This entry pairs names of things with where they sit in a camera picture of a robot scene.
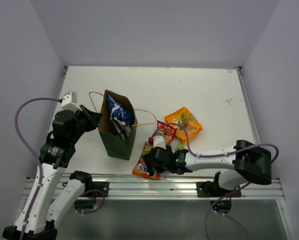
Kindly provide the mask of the Fox's fruit candy bag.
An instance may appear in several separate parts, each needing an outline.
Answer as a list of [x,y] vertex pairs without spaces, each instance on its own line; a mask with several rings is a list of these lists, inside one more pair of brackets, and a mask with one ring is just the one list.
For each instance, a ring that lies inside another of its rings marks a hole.
[[157,172],[156,169],[153,168],[153,175],[150,175],[145,163],[145,155],[148,154],[152,148],[153,148],[152,144],[150,144],[149,142],[145,142],[139,160],[131,173],[141,178],[158,181],[161,179],[161,174]]

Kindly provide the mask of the green paper bag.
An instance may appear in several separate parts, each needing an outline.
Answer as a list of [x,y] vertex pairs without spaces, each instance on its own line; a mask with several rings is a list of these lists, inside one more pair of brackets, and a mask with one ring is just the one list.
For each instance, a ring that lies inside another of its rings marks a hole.
[[88,95],[91,101],[93,101],[92,94],[103,97],[98,131],[107,155],[128,161],[132,155],[137,127],[156,124],[156,116],[148,110],[140,109],[151,117],[145,123],[138,123],[136,117],[138,109],[133,107],[127,97],[106,89],[104,93],[90,91]]

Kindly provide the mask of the blue chips bag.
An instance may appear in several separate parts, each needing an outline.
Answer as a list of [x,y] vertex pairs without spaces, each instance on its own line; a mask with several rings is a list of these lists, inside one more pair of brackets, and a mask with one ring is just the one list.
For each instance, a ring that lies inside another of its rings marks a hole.
[[131,133],[135,119],[132,113],[111,95],[107,94],[106,97],[110,111],[109,118],[114,128],[114,135],[125,140]]

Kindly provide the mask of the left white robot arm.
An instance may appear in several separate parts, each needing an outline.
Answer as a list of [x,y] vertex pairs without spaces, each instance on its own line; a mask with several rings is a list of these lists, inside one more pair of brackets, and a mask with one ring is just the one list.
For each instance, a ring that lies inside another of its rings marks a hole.
[[54,199],[57,185],[76,152],[75,144],[87,132],[99,126],[102,114],[80,105],[77,111],[64,109],[56,113],[52,131],[47,135],[39,155],[39,165],[27,202],[18,219],[7,226],[2,237],[7,240],[54,240],[58,226],[81,196],[106,196],[93,186],[92,176],[73,172],[65,189]]

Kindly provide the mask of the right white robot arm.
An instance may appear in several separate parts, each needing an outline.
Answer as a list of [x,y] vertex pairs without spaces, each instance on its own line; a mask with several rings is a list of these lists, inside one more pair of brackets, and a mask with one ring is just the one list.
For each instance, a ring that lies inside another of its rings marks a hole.
[[214,180],[205,184],[207,191],[224,196],[242,184],[270,185],[272,183],[272,155],[261,144],[237,140],[232,147],[220,152],[193,152],[190,149],[172,151],[155,146],[144,156],[150,176],[169,172],[183,175],[205,169],[216,169]]

